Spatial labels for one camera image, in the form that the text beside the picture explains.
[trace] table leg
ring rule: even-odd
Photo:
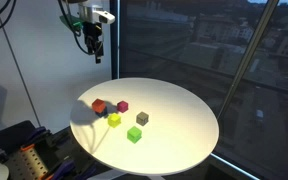
[[[90,177],[87,180],[113,180],[117,177],[123,176],[124,174],[126,173],[117,170],[109,170],[96,176]]]

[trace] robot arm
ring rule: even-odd
[[[104,37],[102,32],[102,24],[103,23],[112,24],[115,21],[115,17],[109,12],[104,11],[101,0],[63,0],[63,1],[68,4],[78,3],[79,19],[82,21],[81,29],[83,30],[87,52],[84,51],[83,49],[82,50],[86,52],[88,55],[95,55],[96,63],[97,64],[100,63],[101,57],[104,55],[103,52]],[[101,35],[103,39],[102,41],[99,40],[99,36]],[[78,43],[75,32],[74,37],[76,42]]]

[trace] cube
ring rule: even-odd
[[[127,139],[132,141],[134,144],[142,138],[142,131],[137,127],[133,126],[127,131]]]
[[[104,108],[104,110],[100,113],[98,112],[95,112],[95,114],[98,116],[98,117],[103,117],[103,116],[106,116],[107,115],[107,107]]]
[[[128,103],[125,101],[121,101],[121,102],[117,103],[117,110],[119,112],[124,113],[125,111],[128,110]]]
[[[146,114],[145,112],[140,112],[137,116],[136,116],[136,122],[142,126],[144,126],[147,122],[148,122],[148,114]]]
[[[116,114],[116,113],[113,113],[113,114],[110,114],[108,116],[108,125],[115,128],[116,126],[118,126],[119,124],[121,124],[121,117]]]
[[[97,112],[97,113],[101,113],[103,112],[103,110],[105,109],[106,105],[105,102],[103,100],[100,99],[96,99],[93,103],[92,103],[92,109]]]

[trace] red cube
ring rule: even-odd
[[[97,112],[97,113],[101,113],[103,112],[103,110],[105,109],[106,105],[105,102],[103,100],[100,99],[96,99],[93,103],[92,103],[92,109]]]
[[[125,101],[117,103],[117,110],[124,113],[125,111],[128,110],[128,103]]]

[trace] yellow cube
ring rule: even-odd
[[[121,124],[121,116],[119,116],[116,113],[110,114],[108,116],[107,122],[108,122],[108,125],[110,125],[111,127],[115,128],[116,126]]]

